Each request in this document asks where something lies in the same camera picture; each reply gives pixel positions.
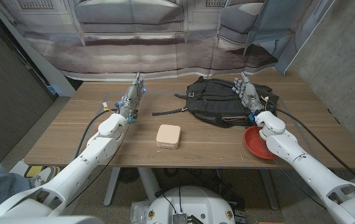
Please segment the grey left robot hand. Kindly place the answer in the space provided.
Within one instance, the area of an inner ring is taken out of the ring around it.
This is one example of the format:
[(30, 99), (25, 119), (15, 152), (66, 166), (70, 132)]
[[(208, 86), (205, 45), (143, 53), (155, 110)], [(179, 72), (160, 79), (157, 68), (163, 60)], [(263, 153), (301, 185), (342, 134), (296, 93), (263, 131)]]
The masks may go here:
[(137, 72), (126, 93), (117, 103), (118, 114), (124, 116), (129, 124), (137, 118), (138, 107), (145, 92), (144, 80)]

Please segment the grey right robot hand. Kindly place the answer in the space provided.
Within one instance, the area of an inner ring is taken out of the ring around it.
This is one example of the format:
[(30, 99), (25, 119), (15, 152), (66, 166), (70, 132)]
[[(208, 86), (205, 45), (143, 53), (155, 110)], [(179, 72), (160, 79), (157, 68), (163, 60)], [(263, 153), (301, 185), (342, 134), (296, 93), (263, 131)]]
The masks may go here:
[(234, 86), (232, 87), (241, 99), (241, 104), (251, 111), (251, 115), (255, 118), (258, 114), (265, 111), (265, 107), (260, 102), (259, 95), (253, 83), (251, 83), (249, 77), (245, 72), (241, 72), (242, 78), (234, 79)]

